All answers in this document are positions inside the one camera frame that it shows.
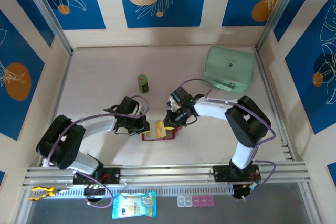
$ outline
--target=white tabletop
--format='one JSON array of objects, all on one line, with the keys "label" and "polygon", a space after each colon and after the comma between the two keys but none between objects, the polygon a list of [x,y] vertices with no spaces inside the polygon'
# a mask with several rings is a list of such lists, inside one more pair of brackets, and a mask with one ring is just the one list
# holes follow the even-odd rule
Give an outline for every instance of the white tabletop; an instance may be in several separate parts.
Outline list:
[{"label": "white tabletop", "polygon": [[[57,114],[73,120],[99,114],[102,109],[119,104],[125,95],[139,95],[136,78],[145,74],[149,92],[143,96],[150,103],[147,119],[163,119],[168,95],[183,81],[202,76],[209,48],[120,47],[75,51]],[[251,48],[235,49],[252,53]],[[205,94],[208,86],[195,81],[184,88],[196,95]],[[278,132],[257,66],[253,82],[244,95],[254,100]],[[209,97],[230,100],[241,96],[214,89]],[[179,131],[174,140],[141,141],[141,135],[129,137],[105,132],[83,140],[80,150],[105,165],[204,164],[228,162],[237,143],[226,121],[204,116]],[[280,137],[263,145],[256,158],[284,161]]]}]

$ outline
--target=mint green pouch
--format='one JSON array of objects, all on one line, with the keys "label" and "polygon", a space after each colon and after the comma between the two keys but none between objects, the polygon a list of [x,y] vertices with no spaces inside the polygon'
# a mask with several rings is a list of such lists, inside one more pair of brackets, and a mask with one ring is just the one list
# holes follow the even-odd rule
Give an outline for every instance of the mint green pouch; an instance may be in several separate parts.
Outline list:
[{"label": "mint green pouch", "polygon": [[252,82],[254,65],[253,54],[213,46],[205,62],[203,78],[219,89],[244,93]]}]

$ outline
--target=snack bag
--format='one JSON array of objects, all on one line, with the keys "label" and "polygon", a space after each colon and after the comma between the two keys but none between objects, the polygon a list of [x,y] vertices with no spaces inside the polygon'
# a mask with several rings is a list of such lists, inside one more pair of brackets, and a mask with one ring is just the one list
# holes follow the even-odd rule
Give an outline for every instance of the snack bag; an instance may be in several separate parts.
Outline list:
[{"label": "snack bag", "polygon": [[114,194],[112,219],[146,215],[156,217],[156,192]]}]

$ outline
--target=metal corner post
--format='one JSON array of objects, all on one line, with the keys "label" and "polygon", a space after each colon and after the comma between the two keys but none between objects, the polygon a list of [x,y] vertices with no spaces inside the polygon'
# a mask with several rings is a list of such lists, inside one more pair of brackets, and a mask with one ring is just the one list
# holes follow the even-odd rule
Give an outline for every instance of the metal corner post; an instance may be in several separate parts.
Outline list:
[{"label": "metal corner post", "polygon": [[46,20],[47,24],[49,25],[52,32],[55,36],[59,39],[61,46],[63,47],[64,51],[69,55],[72,54],[72,48],[70,42],[68,41],[67,37],[65,36],[63,29],[58,22],[53,10],[51,10],[47,0],[33,0],[43,18]]},{"label": "metal corner post", "polygon": [[275,28],[277,22],[279,21],[280,17],[282,16],[285,8],[287,7],[290,0],[278,0],[277,4],[275,5],[274,9],[272,10],[266,24],[262,35],[258,40],[258,44],[256,45],[256,49],[260,50],[268,38],[269,34]]}]

